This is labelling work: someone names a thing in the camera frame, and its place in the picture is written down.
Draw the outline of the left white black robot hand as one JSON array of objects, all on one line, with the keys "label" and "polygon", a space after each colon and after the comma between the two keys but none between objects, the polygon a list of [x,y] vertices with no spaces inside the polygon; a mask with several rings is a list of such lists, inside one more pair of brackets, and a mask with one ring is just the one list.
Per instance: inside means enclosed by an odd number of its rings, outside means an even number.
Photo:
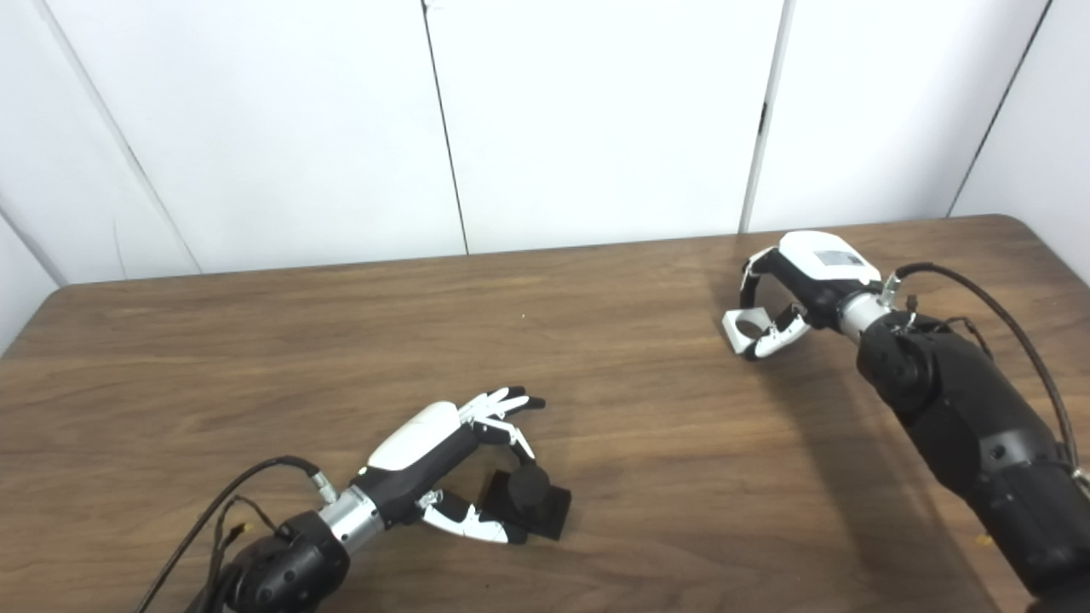
[{"label": "left white black robot hand", "polygon": [[319,509],[320,519],[349,555],[375,536],[416,521],[460,538],[522,546],[525,529],[437,484],[482,445],[506,446],[518,461],[534,466],[528,438],[507,418],[545,404],[523,387],[479,393],[463,406],[429,404],[382,442],[337,501]]}]

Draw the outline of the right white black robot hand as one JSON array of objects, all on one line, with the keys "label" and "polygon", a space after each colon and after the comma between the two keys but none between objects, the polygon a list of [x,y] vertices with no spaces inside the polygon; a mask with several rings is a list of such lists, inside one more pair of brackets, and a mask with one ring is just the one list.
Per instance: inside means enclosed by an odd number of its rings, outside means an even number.
[{"label": "right white black robot hand", "polygon": [[[756,306],[759,283],[767,278],[794,296],[775,318]],[[859,345],[864,330],[892,310],[879,269],[827,232],[788,232],[778,244],[747,259],[739,304],[720,322],[732,352],[751,362],[779,352],[811,329],[837,330]]]}]

